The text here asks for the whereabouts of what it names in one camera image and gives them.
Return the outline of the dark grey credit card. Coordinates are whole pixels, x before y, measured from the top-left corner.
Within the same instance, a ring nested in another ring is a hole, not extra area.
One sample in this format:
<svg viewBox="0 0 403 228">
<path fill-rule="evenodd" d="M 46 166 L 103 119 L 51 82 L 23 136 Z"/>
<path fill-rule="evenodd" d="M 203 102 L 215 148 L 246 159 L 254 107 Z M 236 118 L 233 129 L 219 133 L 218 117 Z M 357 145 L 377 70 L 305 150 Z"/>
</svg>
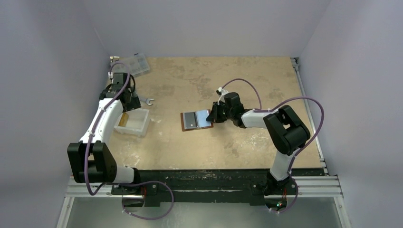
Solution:
<svg viewBox="0 0 403 228">
<path fill-rule="evenodd" d="M 183 113 L 184 128 L 185 130 L 195 129 L 197 125 L 197 115 L 195 112 Z"/>
</svg>

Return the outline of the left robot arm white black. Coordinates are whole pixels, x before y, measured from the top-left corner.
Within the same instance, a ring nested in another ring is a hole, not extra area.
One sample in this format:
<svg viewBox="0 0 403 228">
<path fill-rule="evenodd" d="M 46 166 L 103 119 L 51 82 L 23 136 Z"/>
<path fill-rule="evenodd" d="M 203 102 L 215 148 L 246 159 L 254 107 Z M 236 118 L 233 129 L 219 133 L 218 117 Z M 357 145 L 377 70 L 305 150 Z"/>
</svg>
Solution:
<svg viewBox="0 0 403 228">
<path fill-rule="evenodd" d="M 135 81 L 127 73 L 114 73 L 112 83 L 100 94 L 96 114 L 78 142 L 70 143 L 67 155 L 77 183 L 122 183 L 129 194 L 142 187 L 138 169 L 118 166 L 107 144 L 123 113 L 141 107 Z"/>
</svg>

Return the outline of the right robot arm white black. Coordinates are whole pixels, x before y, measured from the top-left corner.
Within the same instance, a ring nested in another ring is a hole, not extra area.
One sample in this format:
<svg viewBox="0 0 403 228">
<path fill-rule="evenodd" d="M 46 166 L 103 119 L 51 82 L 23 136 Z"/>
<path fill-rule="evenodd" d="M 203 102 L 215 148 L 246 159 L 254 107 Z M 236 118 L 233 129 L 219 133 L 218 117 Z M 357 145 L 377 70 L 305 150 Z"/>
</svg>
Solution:
<svg viewBox="0 0 403 228">
<path fill-rule="evenodd" d="M 285 188 L 297 153 L 311 137 L 308 128 L 289 105 L 273 111 L 246 109 L 239 94 L 235 92 L 227 93 L 223 100 L 213 102 L 206 120 L 211 123 L 231 120 L 239 128 L 261 128 L 268 131 L 277 152 L 267 173 L 263 189 L 265 195 L 279 193 Z"/>
</svg>

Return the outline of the white plastic card tray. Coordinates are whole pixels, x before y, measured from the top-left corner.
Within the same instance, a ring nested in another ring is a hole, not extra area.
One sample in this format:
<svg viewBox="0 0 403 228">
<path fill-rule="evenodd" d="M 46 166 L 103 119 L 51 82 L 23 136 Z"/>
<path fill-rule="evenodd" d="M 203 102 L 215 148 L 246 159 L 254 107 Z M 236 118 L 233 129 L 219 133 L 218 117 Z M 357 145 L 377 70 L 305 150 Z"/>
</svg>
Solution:
<svg viewBox="0 0 403 228">
<path fill-rule="evenodd" d="M 126 127 L 117 126 L 122 115 L 121 114 L 115 123 L 115 131 L 120 134 L 130 134 L 144 137 L 147 133 L 150 122 L 149 110 L 139 108 L 125 113 L 129 115 Z"/>
</svg>

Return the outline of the stack of credit cards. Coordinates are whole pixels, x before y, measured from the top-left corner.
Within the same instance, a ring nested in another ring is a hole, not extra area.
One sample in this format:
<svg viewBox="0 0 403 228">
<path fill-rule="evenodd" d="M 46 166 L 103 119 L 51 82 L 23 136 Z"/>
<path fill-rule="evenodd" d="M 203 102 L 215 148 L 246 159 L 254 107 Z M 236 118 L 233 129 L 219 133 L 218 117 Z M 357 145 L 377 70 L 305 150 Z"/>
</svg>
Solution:
<svg viewBox="0 0 403 228">
<path fill-rule="evenodd" d="M 122 113 L 117 126 L 126 127 L 127 122 L 128 122 L 128 118 L 129 118 L 129 115 L 127 113 Z"/>
</svg>

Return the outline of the silver open-end wrench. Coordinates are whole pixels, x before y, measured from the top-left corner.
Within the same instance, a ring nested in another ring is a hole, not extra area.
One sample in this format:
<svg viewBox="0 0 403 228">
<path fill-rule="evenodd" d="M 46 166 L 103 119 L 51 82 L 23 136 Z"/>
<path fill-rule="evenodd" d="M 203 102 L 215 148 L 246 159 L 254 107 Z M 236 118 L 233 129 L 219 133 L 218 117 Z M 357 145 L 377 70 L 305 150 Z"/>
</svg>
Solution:
<svg viewBox="0 0 403 228">
<path fill-rule="evenodd" d="M 145 103 L 146 105 L 153 105 L 154 99 L 152 99 L 152 98 L 146 98 L 146 97 L 142 97 L 142 96 L 138 96 L 138 98 L 141 102 Z"/>
</svg>

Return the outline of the clear plastic organizer box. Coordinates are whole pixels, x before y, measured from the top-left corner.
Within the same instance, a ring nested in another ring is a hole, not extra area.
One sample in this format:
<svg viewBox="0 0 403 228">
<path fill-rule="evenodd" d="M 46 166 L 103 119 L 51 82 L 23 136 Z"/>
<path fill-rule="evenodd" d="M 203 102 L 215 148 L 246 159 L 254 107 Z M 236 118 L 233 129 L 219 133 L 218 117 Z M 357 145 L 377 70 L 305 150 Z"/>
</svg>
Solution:
<svg viewBox="0 0 403 228">
<path fill-rule="evenodd" d="M 150 66 L 143 53 L 136 53 L 129 57 L 113 57 L 111 58 L 110 66 L 115 62 L 122 62 L 126 64 L 130 69 L 130 74 L 134 77 L 138 77 L 150 72 Z"/>
</svg>

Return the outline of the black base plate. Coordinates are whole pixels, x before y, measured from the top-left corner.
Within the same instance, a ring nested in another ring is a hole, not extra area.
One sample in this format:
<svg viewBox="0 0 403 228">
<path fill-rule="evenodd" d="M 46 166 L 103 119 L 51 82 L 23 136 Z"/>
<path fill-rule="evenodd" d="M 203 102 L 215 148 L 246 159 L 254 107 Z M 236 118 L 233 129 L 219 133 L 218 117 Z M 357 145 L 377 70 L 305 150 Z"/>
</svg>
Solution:
<svg viewBox="0 0 403 228">
<path fill-rule="evenodd" d="M 265 195 L 269 169 L 209 170 L 138 170 L 140 182 L 112 183 L 112 195 L 141 195 L 147 207 L 162 202 L 248 203 L 263 206 L 270 203 L 265 196 L 281 198 L 298 192 L 296 180 L 289 180 L 280 190 Z"/>
</svg>

